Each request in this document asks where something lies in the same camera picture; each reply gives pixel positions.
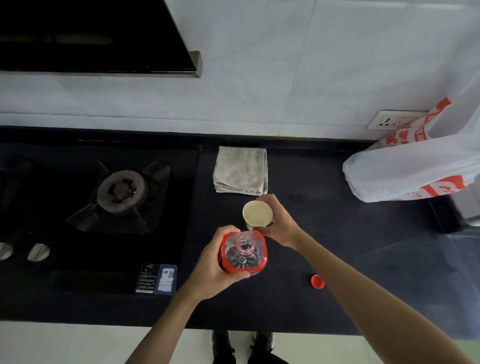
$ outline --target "gray towel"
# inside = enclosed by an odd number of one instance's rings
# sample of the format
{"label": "gray towel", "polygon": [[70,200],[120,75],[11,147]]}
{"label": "gray towel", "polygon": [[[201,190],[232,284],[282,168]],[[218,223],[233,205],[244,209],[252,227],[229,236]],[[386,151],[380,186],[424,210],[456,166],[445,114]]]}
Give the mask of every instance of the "gray towel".
{"label": "gray towel", "polygon": [[221,146],[213,171],[217,192],[260,196],[268,191],[267,150]]}

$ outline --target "stove label sticker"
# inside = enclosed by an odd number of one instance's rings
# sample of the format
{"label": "stove label sticker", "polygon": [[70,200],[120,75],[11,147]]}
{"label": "stove label sticker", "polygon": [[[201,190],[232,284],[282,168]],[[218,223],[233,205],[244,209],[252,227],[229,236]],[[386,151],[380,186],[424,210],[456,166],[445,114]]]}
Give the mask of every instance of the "stove label sticker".
{"label": "stove label sticker", "polygon": [[158,281],[155,287],[155,294],[173,295],[177,285],[178,268],[175,265],[162,264],[158,274]]}
{"label": "stove label sticker", "polygon": [[137,293],[154,293],[160,264],[143,264],[138,276]]}

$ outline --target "power outlet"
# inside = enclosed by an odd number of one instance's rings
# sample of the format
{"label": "power outlet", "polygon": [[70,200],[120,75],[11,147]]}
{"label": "power outlet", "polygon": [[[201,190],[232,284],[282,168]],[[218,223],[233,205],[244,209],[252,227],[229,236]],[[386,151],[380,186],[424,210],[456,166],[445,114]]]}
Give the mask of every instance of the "power outlet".
{"label": "power outlet", "polygon": [[427,114],[428,111],[380,110],[366,129],[396,130]]}

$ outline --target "range hood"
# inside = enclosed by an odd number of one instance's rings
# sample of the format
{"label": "range hood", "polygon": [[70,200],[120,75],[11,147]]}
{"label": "range hood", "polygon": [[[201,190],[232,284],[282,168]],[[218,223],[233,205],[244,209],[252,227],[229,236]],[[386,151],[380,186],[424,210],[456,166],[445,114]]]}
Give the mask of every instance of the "range hood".
{"label": "range hood", "polygon": [[201,75],[200,52],[188,51],[162,0],[22,7],[3,11],[0,71]]}

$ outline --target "white cup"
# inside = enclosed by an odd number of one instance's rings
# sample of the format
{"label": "white cup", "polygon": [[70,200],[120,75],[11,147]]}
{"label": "white cup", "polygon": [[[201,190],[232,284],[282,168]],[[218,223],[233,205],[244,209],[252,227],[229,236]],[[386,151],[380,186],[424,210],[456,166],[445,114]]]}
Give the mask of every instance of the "white cup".
{"label": "white cup", "polygon": [[267,226],[273,220],[272,208],[263,201],[247,202],[243,207],[242,214],[248,230]]}

